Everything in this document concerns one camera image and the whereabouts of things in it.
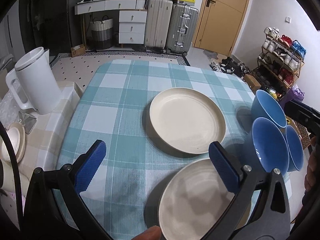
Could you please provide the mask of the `person's right hand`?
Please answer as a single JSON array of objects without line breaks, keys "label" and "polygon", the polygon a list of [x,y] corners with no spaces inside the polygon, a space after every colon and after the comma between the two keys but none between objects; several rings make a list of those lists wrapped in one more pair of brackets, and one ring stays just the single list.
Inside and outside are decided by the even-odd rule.
[{"label": "person's right hand", "polygon": [[306,192],[309,192],[316,183],[316,174],[315,174],[317,170],[317,159],[315,157],[316,144],[317,144],[317,137],[313,137],[311,139],[312,152],[308,160],[307,172],[304,179],[304,187]]}]

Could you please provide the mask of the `person's left hand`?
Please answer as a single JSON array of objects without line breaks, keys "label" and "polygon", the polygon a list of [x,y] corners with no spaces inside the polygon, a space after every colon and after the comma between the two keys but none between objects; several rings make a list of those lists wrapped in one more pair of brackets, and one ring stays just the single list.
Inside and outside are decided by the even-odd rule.
[{"label": "person's left hand", "polygon": [[132,240],[160,240],[162,232],[159,226],[152,226],[145,230],[143,233],[140,233]]}]

